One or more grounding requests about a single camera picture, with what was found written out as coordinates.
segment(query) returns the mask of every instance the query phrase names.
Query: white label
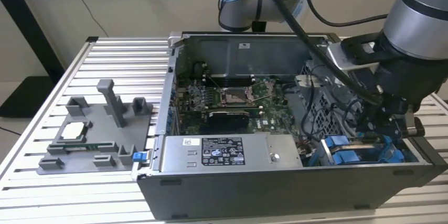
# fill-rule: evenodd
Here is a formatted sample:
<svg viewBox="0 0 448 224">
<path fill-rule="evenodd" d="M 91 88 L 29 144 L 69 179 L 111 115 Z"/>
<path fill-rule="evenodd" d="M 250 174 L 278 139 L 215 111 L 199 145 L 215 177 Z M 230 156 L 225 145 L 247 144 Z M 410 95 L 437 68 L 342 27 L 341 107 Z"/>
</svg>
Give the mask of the white label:
<svg viewBox="0 0 448 224">
<path fill-rule="evenodd" d="M 199 145 L 199 138 L 183 138 L 183 145 Z"/>
<path fill-rule="evenodd" d="M 239 43 L 238 48 L 239 49 L 249 49 L 250 48 L 250 43 Z"/>
</svg>

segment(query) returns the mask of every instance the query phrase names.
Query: gray post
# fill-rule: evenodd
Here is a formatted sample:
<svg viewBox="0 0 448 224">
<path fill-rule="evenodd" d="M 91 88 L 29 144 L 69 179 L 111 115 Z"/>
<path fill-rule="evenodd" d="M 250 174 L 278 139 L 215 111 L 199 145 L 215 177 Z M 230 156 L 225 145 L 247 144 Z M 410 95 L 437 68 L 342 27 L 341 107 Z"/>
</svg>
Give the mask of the gray post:
<svg viewBox="0 0 448 224">
<path fill-rule="evenodd" d="M 117 102 L 117 97 L 114 96 L 111 88 L 113 88 L 113 80 L 110 79 L 101 79 L 98 81 L 98 84 L 95 85 L 95 89 L 103 95 L 107 110 L 113 117 L 114 123 L 117 127 L 121 128 L 125 126 L 126 121 L 123 120 L 122 113 L 121 113 L 122 111 L 121 105 Z"/>
</svg>

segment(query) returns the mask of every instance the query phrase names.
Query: power supply label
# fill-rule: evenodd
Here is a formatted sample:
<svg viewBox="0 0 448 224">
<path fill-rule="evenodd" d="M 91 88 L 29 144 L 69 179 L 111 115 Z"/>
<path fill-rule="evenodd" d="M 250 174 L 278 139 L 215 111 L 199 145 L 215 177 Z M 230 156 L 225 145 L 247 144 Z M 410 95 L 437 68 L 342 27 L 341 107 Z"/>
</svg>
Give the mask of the power supply label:
<svg viewBox="0 0 448 224">
<path fill-rule="evenodd" d="M 202 138 L 202 165 L 245 165 L 239 137 Z"/>
</svg>

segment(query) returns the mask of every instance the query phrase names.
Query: metal case panel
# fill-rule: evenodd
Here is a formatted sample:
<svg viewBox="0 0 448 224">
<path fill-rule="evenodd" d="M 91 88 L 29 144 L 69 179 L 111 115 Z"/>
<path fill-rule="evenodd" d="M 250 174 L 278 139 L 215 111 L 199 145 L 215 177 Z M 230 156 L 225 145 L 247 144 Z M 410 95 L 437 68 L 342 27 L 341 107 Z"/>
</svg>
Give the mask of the metal case panel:
<svg viewBox="0 0 448 224">
<path fill-rule="evenodd" d="M 202 165 L 202 141 L 209 138 L 241 138 L 243 165 Z M 198 145 L 183 145 L 183 139 Z M 167 136 L 162 148 L 162 173 L 258 172 L 301 167 L 295 144 L 290 135 L 231 134 Z"/>
<path fill-rule="evenodd" d="M 149 176 L 138 187 L 158 220 L 374 209 L 431 166 Z"/>
</svg>

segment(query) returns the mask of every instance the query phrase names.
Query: aluminum extrusion table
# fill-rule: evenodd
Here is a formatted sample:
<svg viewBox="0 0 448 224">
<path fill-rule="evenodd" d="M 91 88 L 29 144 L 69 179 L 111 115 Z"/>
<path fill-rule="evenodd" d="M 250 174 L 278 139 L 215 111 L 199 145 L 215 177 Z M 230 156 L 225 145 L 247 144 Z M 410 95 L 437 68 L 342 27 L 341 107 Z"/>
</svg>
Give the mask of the aluminum extrusion table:
<svg viewBox="0 0 448 224">
<path fill-rule="evenodd" d="M 35 169 L 62 124 L 69 97 L 83 95 L 87 103 L 105 102 L 95 90 L 99 78 L 114 80 L 114 93 L 123 102 L 138 96 L 153 104 L 150 143 L 169 58 L 166 49 L 165 38 L 99 38 L 85 43 L 0 165 L 0 223 L 162 223 L 153 219 L 130 172 L 38 176 Z M 417 115 L 427 141 L 448 161 L 448 105 L 431 94 Z M 426 186 L 402 190 L 377 210 L 198 223 L 322 222 L 448 223 L 448 173 Z"/>
</svg>

